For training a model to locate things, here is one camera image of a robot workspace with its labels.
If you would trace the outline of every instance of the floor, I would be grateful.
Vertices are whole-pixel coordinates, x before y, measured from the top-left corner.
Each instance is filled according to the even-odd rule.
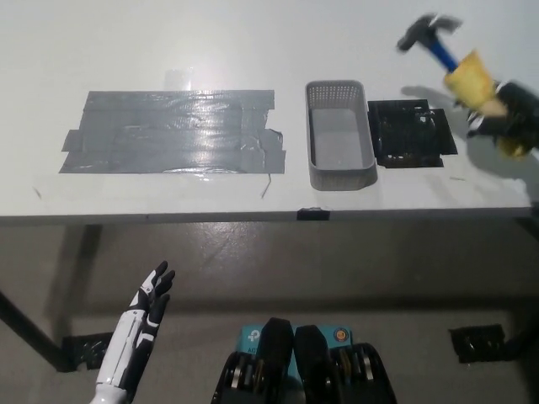
[[[539,352],[457,363],[448,329],[539,301],[539,245],[513,221],[363,220],[0,229],[0,285],[49,335],[107,332],[161,260],[178,276],[135,402],[209,403],[243,324],[350,326],[380,352],[400,404],[537,403]],[[57,374],[0,323],[0,402],[86,403],[95,371]]]

